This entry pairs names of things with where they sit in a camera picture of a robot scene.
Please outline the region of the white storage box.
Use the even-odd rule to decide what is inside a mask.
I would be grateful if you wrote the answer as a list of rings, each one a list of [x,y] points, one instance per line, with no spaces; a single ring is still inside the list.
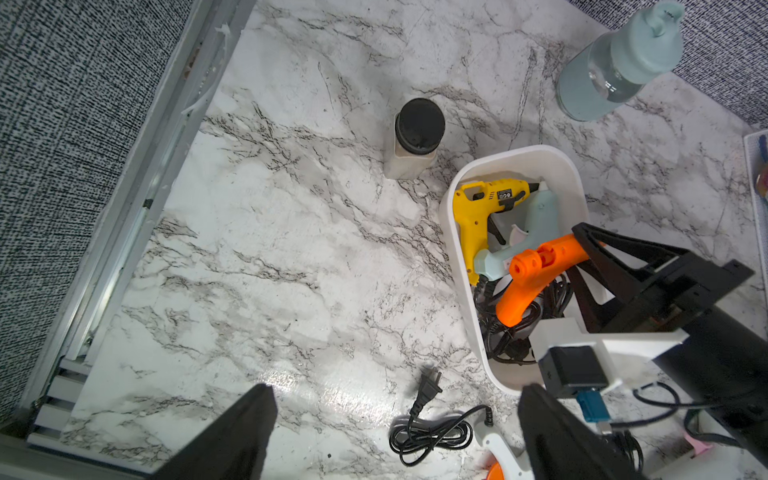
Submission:
[[[575,164],[564,152],[548,145],[513,149],[468,163],[453,177],[440,202],[438,218],[469,347],[481,361],[485,375],[493,385],[505,394],[517,395],[524,385],[543,382],[540,370],[535,365],[504,365],[487,359],[473,300],[473,288],[469,283],[460,248],[459,227],[453,218],[453,199],[458,186],[504,178],[544,181],[558,200],[559,229],[562,235],[571,233],[574,225],[589,222],[590,218]]]

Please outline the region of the clear plastic organizer tray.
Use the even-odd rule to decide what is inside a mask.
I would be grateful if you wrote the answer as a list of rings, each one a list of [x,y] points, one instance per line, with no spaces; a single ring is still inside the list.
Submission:
[[[760,272],[767,290],[767,130],[743,138],[748,187],[754,213]]]

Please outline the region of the white orange glue gun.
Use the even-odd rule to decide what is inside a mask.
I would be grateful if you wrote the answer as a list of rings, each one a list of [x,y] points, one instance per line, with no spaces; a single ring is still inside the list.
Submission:
[[[474,437],[477,443],[493,457],[487,480],[534,480],[534,473],[528,452],[516,454],[506,442],[502,432],[496,426],[489,426],[484,420],[474,424]]]

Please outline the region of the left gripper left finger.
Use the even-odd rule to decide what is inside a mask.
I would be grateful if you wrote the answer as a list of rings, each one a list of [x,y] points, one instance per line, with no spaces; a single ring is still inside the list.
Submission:
[[[273,388],[257,384],[150,477],[259,479],[277,414]]]

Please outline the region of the small jar black lid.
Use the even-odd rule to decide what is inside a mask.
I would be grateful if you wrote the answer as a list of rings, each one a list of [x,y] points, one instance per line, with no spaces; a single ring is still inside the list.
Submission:
[[[408,101],[392,123],[384,155],[384,176],[392,180],[419,177],[434,162],[445,129],[445,117],[435,102],[426,98]]]

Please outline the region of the white pink glue gun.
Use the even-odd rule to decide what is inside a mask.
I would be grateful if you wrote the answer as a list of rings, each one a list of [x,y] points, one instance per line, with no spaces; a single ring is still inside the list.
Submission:
[[[684,435],[684,439],[693,448],[694,457],[699,456],[703,453],[706,453],[707,451],[711,450],[714,447],[713,443],[697,440],[691,434],[688,434],[688,433]]]

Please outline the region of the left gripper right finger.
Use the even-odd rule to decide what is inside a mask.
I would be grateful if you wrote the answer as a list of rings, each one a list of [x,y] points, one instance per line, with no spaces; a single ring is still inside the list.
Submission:
[[[643,477],[539,384],[522,389],[518,417],[537,480]]]

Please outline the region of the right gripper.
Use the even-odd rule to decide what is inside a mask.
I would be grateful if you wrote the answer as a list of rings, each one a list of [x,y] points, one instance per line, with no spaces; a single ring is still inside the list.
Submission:
[[[681,266],[690,253],[686,249],[586,222],[572,233],[587,259],[570,267],[567,276],[590,333],[675,331],[754,274],[737,260],[718,266],[699,259]]]

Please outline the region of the mint green bottle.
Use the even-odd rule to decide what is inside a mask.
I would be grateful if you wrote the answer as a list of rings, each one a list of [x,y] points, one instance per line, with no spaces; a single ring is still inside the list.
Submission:
[[[683,56],[684,14],[679,2],[658,2],[586,46],[558,77],[556,99],[562,111],[576,121],[597,120],[672,71]]]

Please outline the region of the mint green glue gun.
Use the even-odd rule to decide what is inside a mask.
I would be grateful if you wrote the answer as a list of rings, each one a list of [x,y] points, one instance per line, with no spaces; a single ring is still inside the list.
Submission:
[[[475,255],[474,270],[488,280],[499,280],[509,273],[516,255],[561,236],[557,196],[543,183],[514,209],[491,214],[487,228],[489,246]]]

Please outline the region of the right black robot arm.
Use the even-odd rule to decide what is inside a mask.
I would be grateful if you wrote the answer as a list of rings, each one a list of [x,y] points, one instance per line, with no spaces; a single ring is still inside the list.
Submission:
[[[765,464],[767,342],[716,305],[752,270],[587,223],[572,232],[589,258],[568,271],[587,330],[687,333],[655,364]]]

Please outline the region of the yellow glue gun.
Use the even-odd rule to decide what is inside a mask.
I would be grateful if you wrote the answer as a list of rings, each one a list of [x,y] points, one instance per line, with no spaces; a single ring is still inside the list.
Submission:
[[[508,178],[474,181],[459,186],[454,192],[453,216],[459,226],[460,247],[471,286],[475,286],[480,277],[474,268],[474,258],[488,247],[489,216],[514,209],[539,187],[539,182]]]

